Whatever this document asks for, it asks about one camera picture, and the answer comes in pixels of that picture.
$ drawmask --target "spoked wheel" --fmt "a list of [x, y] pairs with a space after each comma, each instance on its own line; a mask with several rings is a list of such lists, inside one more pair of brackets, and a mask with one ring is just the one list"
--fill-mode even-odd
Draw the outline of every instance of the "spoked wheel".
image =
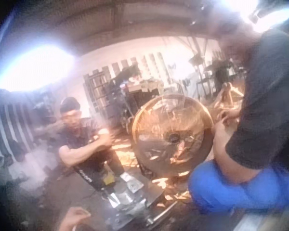
[[135, 116], [135, 155], [158, 176], [187, 174], [208, 156], [212, 126], [212, 118], [200, 102], [175, 94], [157, 97]]

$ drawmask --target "wall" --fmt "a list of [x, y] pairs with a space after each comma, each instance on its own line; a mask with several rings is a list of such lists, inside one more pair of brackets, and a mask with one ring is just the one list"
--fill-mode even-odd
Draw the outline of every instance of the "wall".
[[[202, 52], [204, 51], [204, 38], [197, 38], [198, 44]], [[125, 41], [111, 46], [107, 46], [101, 49], [97, 49], [84, 56], [78, 58], [76, 61], [74, 70], [70, 77], [64, 79], [61, 83], [58, 83], [55, 87], [57, 95], [57, 108], [59, 103], [66, 96], [75, 97], [81, 104], [82, 116], [88, 117], [89, 103], [86, 97], [86, 93], [83, 87], [83, 76], [92, 74], [96, 69], [102, 71], [102, 68], [107, 66], [109, 68], [112, 77], [115, 77], [115, 71], [112, 66], [114, 63], [118, 63], [120, 70], [122, 70], [122, 60], [127, 60], [131, 65], [131, 58], [135, 57], [140, 64], [139, 68], [144, 70], [141, 65], [141, 59], [143, 56], [146, 60], [150, 60], [149, 54], [156, 54], [160, 52], [166, 63], [173, 61], [185, 65], [188, 64], [188, 60], [193, 57], [193, 51], [197, 53], [197, 49], [191, 37], [153, 37], [153, 38], [141, 38], [130, 41]], [[215, 51], [220, 51], [217, 41], [209, 40], [206, 49], [206, 63], [210, 64]], [[152, 75], [156, 73], [151, 62], [148, 62], [148, 67]]]

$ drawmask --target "blue jeans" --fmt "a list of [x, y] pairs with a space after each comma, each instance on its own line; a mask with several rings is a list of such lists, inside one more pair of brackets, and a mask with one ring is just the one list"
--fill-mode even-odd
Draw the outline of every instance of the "blue jeans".
[[289, 172], [281, 167], [267, 167], [251, 181], [233, 185], [214, 160], [208, 161], [196, 167], [188, 188], [203, 213], [289, 206]]

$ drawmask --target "man in black t-shirt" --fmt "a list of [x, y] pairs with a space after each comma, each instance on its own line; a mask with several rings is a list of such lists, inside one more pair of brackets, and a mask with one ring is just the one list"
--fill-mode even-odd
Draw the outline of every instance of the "man in black t-shirt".
[[111, 149], [112, 137], [108, 129], [97, 120], [80, 118], [80, 104], [73, 97], [63, 100], [60, 113], [65, 125], [60, 132], [61, 160], [91, 186], [101, 190], [105, 187], [105, 161], [116, 176], [124, 172], [118, 156]]
[[[239, 14], [215, 6], [209, 31], [248, 70], [239, 111], [214, 127], [214, 160], [199, 165], [189, 190], [203, 212], [289, 206], [289, 35], [256, 33]], [[240, 118], [237, 129], [228, 126]]]

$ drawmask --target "wheel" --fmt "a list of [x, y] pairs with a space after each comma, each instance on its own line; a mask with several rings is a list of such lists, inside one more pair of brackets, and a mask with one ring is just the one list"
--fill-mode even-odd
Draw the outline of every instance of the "wheel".
[[208, 156], [212, 126], [208, 110], [199, 101], [177, 94], [154, 98], [135, 115], [135, 155], [158, 176], [187, 174]]

